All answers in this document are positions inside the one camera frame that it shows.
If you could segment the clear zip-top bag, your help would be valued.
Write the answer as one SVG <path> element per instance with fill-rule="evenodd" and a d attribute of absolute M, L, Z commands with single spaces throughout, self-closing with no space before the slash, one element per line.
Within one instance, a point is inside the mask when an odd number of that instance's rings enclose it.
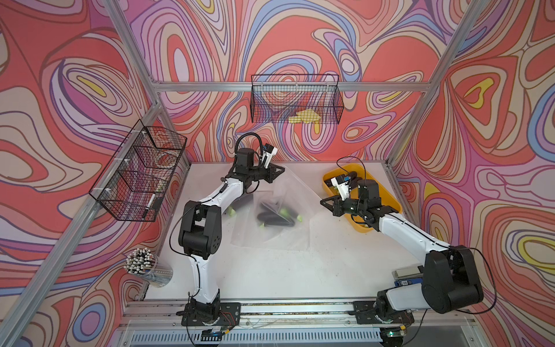
<path fill-rule="evenodd" d="M 256 249 L 307 251 L 318 195 L 289 167 L 273 183 L 238 198 L 226 210 L 234 222 L 231 244 Z"/>
<path fill-rule="evenodd" d="M 184 208 L 184 223 L 191 222 L 195 228 L 221 228 L 221 216 L 230 208 L 244 202 L 251 194 L 247 192 L 252 182 L 259 182 L 257 170 L 241 166 L 239 171 L 233 165 L 227 175 L 221 177 L 221 183 L 200 201 L 189 201 Z"/>

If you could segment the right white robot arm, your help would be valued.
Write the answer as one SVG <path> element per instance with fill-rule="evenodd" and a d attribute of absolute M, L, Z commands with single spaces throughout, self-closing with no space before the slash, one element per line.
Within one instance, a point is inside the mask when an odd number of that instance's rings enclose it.
<path fill-rule="evenodd" d="M 361 218 L 363 225 L 380 232 L 408 250 L 423 267 L 417 284 L 378 293 L 371 312 L 381 322 L 401 313 L 431 309 L 445 314 L 478 304 L 484 299 L 474 255 L 464 246 L 452 246 L 409 222 L 396 209 L 383 205 L 379 185 L 372 179 L 357 182 L 358 196 L 351 196 L 351 180 L 340 175 L 329 179 L 338 194 L 320 204 L 334 216 Z"/>

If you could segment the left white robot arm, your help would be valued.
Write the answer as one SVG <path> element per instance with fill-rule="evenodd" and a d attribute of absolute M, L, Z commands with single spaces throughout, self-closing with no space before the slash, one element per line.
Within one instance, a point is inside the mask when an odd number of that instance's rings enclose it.
<path fill-rule="evenodd" d="M 258 164 L 254 163 L 254 150 L 241 148 L 219 187 L 200 201 L 186 203 L 179 227 L 178 243 L 184 254 L 195 260 L 198 285 L 192 301 L 212 305 L 219 298 L 215 275 L 210 268 L 210 256 L 222 241 L 222 214 L 232 202 L 246 195 L 254 183 L 273 183 L 284 171 L 283 166 L 271 162 L 278 149 L 270 144 L 262 146 Z"/>

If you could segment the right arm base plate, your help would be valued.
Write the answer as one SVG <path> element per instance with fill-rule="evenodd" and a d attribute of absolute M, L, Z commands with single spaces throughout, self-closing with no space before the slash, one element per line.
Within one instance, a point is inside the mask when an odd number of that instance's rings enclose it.
<path fill-rule="evenodd" d="M 415 320 L 409 311 L 395 311 L 383 300 L 356 301 L 348 314 L 354 316 L 359 325 L 412 325 Z"/>

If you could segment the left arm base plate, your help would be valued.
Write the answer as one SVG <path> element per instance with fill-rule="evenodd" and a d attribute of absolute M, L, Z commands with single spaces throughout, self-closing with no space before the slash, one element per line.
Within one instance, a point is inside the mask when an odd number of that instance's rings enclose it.
<path fill-rule="evenodd" d="M 241 304 L 239 302 L 203 304 L 193 301 L 186 304 L 181 314 L 184 327 L 234 327 L 240 323 Z"/>

